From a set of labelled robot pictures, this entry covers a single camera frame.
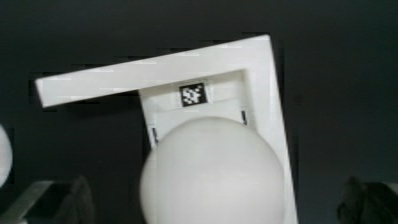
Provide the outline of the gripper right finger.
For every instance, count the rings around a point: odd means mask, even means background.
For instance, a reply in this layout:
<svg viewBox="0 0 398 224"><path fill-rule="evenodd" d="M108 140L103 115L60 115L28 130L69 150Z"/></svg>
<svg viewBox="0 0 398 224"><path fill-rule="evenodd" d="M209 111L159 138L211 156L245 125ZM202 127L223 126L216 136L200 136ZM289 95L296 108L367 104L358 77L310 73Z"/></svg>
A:
<svg viewBox="0 0 398 224"><path fill-rule="evenodd" d="M337 206L339 224L398 224L398 183L350 177Z"/></svg>

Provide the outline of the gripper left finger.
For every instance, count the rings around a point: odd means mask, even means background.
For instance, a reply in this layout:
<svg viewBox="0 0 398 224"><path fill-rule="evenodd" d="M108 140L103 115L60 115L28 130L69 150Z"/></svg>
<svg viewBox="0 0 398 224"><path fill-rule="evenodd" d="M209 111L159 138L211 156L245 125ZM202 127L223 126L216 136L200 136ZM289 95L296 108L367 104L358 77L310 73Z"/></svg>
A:
<svg viewBox="0 0 398 224"><path fill-rule="evenodd" d="M87 179L33 182L0 214L0 224L95 224Z"/></svg>

